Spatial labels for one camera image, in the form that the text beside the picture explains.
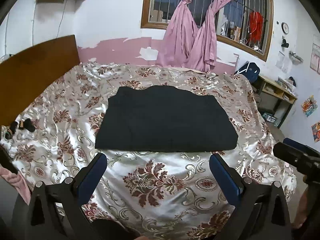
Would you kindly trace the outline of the black garment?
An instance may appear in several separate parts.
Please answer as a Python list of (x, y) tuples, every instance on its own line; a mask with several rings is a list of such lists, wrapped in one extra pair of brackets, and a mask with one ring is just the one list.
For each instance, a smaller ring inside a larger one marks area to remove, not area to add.
[(212, 95), (172, 86), (120, 87), (95, 140), (101, 150), (212, 152), (236, 148), (238, 134)]

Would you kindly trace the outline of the pink towel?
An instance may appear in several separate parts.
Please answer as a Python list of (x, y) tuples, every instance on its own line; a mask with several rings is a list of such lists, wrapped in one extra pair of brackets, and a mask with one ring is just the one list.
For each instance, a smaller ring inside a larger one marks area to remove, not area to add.
[(25, 178), (21, 175), (21, 173), (12, 173), (8, 169), (1, 166), (0, 175), (1, 178), (9, 183), (19, 193), (24, 202), (29, 205), (31, 200), (31, 192), (27, 185), (27, 182), (25, 181)]

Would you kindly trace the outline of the wooden shelf unit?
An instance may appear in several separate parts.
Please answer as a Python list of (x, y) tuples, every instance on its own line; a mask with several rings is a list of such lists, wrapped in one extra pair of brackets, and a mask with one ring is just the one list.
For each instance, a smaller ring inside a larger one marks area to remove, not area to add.
[(267, 114), (277, 128), (282, 126), (297, 101), (297, 96), (284, 85), (281, 78), (273, 80), (263, 75), (259, 75), (252, 84), (256, 89), (259, 112)]

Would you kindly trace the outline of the black items on bed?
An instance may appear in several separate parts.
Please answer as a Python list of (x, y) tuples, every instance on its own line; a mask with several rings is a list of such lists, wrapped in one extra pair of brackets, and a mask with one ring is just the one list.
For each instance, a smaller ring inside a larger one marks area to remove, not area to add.
[(35, 126), (30, 119), (20, 120), (19, 122), (12, 122), (5, 133), (5, 139), (12, 139), (13, 135), (16, 133), (16, 129), (28, 130), (29, 132), (35, 131)]

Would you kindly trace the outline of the floral satin bedspread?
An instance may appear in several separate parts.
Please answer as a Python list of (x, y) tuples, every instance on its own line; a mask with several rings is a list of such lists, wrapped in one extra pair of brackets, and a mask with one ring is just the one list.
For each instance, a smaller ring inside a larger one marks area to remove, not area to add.
[[(120, 87), (174, 86), (198, 97), (215, 97), (237, 134), (235, 149), (220, 152), (243, 177), (279, 181), (290, 200), (297, 186), (242, 75), (123, 64), (80, 64), (49, 85), (18, 117), (35, 132), (2, 139), (13, 165), (30, 187), (73, 177), (97, 154), (95, 138)], [(209, 169), (210, 152), (106, 150), (107, 169), (83, 211), (89, 220), (112, 219), (150, 239), (204, 239), (218, 233), (233, 209)]]

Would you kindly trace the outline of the navy blue backpack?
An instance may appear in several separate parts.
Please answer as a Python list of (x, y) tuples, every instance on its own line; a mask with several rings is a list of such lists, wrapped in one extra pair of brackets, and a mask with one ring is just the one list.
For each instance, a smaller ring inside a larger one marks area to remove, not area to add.
[(234, 74), (243, 75), (249, 81), (249, 83), (254, 83), (260, 74), (260, 68), (255, 62), (246, 62)]

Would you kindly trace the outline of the red hanging garment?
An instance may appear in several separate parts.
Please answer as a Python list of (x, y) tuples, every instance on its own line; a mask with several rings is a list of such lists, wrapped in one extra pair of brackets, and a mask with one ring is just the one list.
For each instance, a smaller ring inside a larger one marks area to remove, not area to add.
[(263, 16), (256, 11), (249, 15), (249, 40), (252, 43), (259, 42), (263, 31)]

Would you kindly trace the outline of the wooden headboard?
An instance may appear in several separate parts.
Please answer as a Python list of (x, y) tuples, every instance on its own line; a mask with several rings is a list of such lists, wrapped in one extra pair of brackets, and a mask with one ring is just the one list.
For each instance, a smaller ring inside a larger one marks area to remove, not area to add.
[(80, 64), (74, 35), (32, 46), (1, 63), (1, 125), (10, 125), (51, 83)]

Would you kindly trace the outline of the wooden framed window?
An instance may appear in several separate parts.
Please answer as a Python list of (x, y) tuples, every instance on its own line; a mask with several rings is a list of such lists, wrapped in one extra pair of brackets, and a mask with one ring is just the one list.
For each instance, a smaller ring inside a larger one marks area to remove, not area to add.
[[(181, 0), (143, 0), (142, 28), (166, 29)], [(213, 0), (191, 0), (188, 9), (200, 27)], [(273, 0), (232, 0), (215, 16), (217, 40), (266, 61), (271, 43)]]

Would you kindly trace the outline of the pink curtain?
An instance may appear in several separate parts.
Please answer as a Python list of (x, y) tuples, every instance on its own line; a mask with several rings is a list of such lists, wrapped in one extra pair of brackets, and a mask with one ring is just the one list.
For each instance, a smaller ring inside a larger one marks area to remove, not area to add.
[(213, 0), (200, 28), (188, 8), (192, 0), (181, 0), (168, 24), (156, 64), (209, 72), (215, 66), (217, 38), (215, 15), (233, 0)]

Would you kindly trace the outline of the colourful wall poster lower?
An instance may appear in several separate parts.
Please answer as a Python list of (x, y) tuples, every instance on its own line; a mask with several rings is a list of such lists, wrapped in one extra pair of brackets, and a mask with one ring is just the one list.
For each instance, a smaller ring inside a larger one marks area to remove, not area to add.
[(320, 141), (320, 122), (315, 123), (311, 126), (313, 139), (315, 142)]

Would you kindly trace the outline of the colourful wall poster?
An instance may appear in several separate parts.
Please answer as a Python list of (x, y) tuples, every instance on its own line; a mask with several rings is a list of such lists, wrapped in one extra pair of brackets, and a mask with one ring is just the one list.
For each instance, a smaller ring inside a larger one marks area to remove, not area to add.
[(320, 141), (320, 122), (315, 123), (311, 126), (313, 139), (315, 142)]
[(318, 105), (314, 96), (311, 95), (302, 103), (301, 107), (305, 116), (309, 117), (318, 108)]

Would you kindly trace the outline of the colourful wall poster upper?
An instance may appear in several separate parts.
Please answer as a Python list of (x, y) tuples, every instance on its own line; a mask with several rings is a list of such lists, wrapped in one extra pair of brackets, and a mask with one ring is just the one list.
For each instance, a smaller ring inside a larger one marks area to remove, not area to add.
[(314, 96), (311, 95), (302, 103), (301, 107), (305, 116), (309, 117), (318, 108), (318, 105)]

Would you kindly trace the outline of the wall calendar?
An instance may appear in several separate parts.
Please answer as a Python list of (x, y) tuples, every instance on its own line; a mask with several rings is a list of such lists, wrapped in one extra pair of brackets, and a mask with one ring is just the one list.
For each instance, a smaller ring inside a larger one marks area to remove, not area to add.
[(316, 44), (312, 45), (310, 68), (320, 74), (320, 46)]

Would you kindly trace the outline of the round wall clock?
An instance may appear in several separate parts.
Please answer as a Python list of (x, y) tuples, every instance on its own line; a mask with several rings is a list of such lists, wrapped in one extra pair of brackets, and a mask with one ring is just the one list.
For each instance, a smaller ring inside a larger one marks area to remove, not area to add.
[(289, 25), (286, 22), (281, 23), (281, 28), (282, 28), (282, 31), (285, 35), (287, 35), (290, 31)]

